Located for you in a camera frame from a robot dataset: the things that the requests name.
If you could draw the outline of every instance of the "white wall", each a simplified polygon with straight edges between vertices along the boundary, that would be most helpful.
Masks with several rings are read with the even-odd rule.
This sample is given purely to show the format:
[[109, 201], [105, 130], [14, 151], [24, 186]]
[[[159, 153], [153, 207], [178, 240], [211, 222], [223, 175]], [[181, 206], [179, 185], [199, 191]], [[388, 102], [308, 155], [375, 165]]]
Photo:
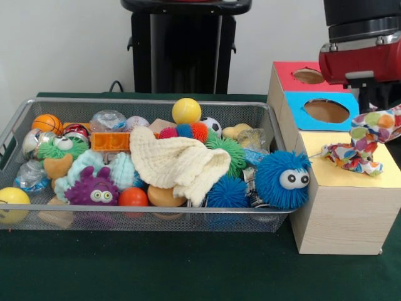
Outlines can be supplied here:
[[[253, 2], [237, 17], [229, 93], [267, 93], [273, 60], [317, 60], [327, 39], [322, 0]], [[103, 92], [115, 79], [132, 91], [130, 35], [117, 0], [1, 0], [0, 129], [38, 92]]]

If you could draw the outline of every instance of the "white cloth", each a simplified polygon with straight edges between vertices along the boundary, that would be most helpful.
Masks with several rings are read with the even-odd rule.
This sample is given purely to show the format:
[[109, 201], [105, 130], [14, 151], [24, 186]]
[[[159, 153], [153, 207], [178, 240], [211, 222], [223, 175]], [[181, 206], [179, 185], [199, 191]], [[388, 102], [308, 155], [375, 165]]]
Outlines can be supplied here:
[[222, 149], [208, 149], [198, 140], [174, 137], [157, 140], [147, 127], [130, 137], [131, 158], [142, 180], [159, 188], [174, 188], [199, 207], [205, 195], [229, 170], [231, 157]]

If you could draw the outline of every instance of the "circular hole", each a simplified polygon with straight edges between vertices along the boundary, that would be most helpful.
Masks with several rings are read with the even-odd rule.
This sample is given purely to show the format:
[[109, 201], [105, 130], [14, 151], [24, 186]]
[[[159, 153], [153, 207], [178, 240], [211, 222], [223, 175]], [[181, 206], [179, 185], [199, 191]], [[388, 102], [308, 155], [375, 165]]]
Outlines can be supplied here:
[[332, 124], [341, 124], [350, 117], [346, 107], [328, 99], [313, 99], [304, 108], [314, 119]]
[[310, 85], [324, 83], [325, 79], [318, 70], [303, 68], [294, 72], [295, 79]]

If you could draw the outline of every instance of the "yellow ball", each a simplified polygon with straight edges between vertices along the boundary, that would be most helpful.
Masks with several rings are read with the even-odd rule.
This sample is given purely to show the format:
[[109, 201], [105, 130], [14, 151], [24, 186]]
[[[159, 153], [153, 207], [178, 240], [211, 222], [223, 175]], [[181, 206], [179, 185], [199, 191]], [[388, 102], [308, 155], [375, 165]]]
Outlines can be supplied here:
[[[20, 188], [7, 187], [0, 190], [0, 204], [31, 204], [29, 196]], [[0, 209], [0, 223], [16, 224], [28, 215], [26, 210]]]
[[201, 119], [202, 109], [196, 100], [181, 98], [174, 104], [172, 115], [176, 124], [191, 124]]

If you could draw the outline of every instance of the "googly eyes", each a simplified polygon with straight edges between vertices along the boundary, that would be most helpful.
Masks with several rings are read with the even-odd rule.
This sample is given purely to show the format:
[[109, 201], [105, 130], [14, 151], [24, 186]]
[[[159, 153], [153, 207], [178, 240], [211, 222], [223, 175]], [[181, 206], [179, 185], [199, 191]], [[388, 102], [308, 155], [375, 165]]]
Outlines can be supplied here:
[[280, 185], [287, 189], [301, 189], [309, 184], [309, 174], [307, 171], [296, 171], [294, 169], [288, 169], [283, 171], [280, 175]]
[[112, 194], [109, 193], [108, 191], [105, 191], [102, 194], [102, 197], [103, 197], [103, 203], [109, 203], [113, 199]]
[[110, 191], [101, 192], [100, 190], [94, 190], [90, 194], [90, 199], [95, 203], [110, 203], [113, 199], [113, 195]]
[[102, 201], [102, 192], [100, 190], [94, 190], [90, 194], [90, 199], [94, 202], [101, 202]]
[[68, 151], [73, 148], [72, 140], [66, 137], [55, 137], [53, 143], [61, 151]]

